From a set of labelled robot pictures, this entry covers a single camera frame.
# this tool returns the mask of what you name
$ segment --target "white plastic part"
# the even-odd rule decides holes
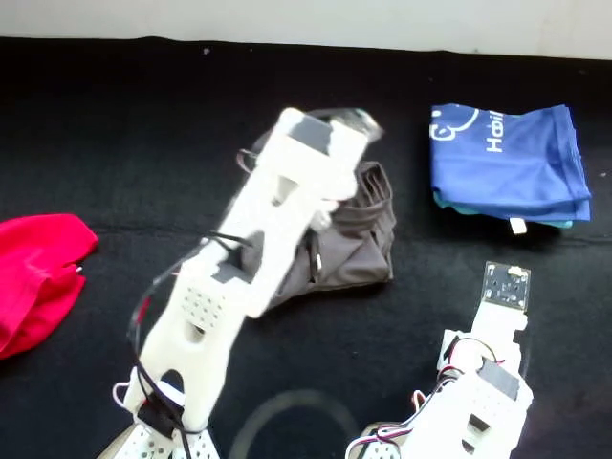
[[[219,459],[207,430],[199,434],[189,447],[193,459]],[[136,426],[115,459],[185,459],[185,451],[169,440],[161,440],[144,426]]]
[[[522,218],[512,217],[510,219],[510,227],[513,229],[514,234],[525,234],[527,232],[527,224]]]
[[[207,426],[243,320],[259,317],[266,310],[293,263],[295,247],[305,230],[314,222],[325,221],[321,216],[335,208],[330,199],[347,199],[357,190],[354,170],[367,137],[332,122],[326,151],[317,151],[293,135],[305,117],[293,108],[283,111],[256,168],[218,229],[245,239],[263,232],[263,253],[254,278],[248,282],[228,275],[224,271],[226,248],[210,241],[183,264],[168,304],[142,348],[140,359],[153,381],[159,383],[169,370],[181,375],[185,391],[182,420],[187,430]],[[233,241],[224,243],[232,250],[238,247]],[[143,401],[133,370],[123,404],[136,422]],[[196,441],[193,437],[188,436],[189,442]]]
[[[510,267],[508,273],[529,280],[530,273],[518,267]],[[521,353],[514,343],[514,332],[524,330],[526,325],[527,316],[520,309],[483,298],[469,333],[445,330],[443,337],[438,370],[451,364],[465,374],[429,396],[423,410],[408,424],[412,431],[397,439],[400,451],[375,442],[368,444],[362,459],[508,459],[518,444],[533,400],[532,390],[518,374]],[[447,350],[455,338],[461,340],[456,342],[449,362]],[[493,360],[492,351],[483,342],[494,352],[497,364],[518,380],[515,400],[478,375],[483,358]],[[472,416],[487,428],[476,428],[470,421]]]

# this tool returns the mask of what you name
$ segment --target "teal fabric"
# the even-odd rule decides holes
[[[476,210],[473,210],[471,208],[464,208],[461,206],[455,206],[452,203],[448,203],[447,201],[445,201],[444,199],[440,197],[440,194],[437,191],[433,192],[433,200],[436,202],[436,204],[440,208],[454,208],[457,212],[461,213],[462,215],[478,215],[478,212]],[[563,230],[567,230],[574,225],[574,222],[572,222],[571,220],[567,220],[565,222],[536,222],[536,223],[541,223],[542,225],[549,225],[551,227],[561,228]]]

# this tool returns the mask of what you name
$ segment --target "perforated plate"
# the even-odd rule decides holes
[[[204,332],[209,332],[223,311],[223,300],[224,297],[222,301],[215,301],[199,288],[188,286],[183,297],[183,310],[191,323]]]
[[[149,434],[144,427],[136,426],[125,441],[114,459],[186,459],[182,448],[175,448],[170,441],[159,441]],[[219,459],[217,449],[205,430],[190,448],[193,459]]]
[[[361,459],[401,459],[401,456],[393,445],[371,443],[366,447]]]

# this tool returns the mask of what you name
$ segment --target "red cloth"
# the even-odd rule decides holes
[[[97,243],[70,214],[0,224],[0,359],[32,349],[66,317],[85,283],[76,262]]]

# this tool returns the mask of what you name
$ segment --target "white logo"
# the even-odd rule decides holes
[[[504,114],[489,110],[489,118],[492,119],[492,122],[487,125],[491,129],[491,137],[487,137],[487,143],[490,144],[487,147],[487,151],[501,153],[503,151],[501,149],[501,141],[504,137]]]
[[[452,127],[449,125],[446,125],[445,127],[440,127],[438,124],[435,123],[430,124],[429,136],[435,141],[452,141],[457,136],[457,132],[465,131],[474,124],[474,122],[478,118],[478,113],[480,113],[480,110],[478,110],[477,108],[474,108],[473,110],[474,111],[471,114],[471,117],[468,122],[458,127]],[[442,112],[440,110],[434,110],[431,112],[432,118],[438,118],[441,115]]]

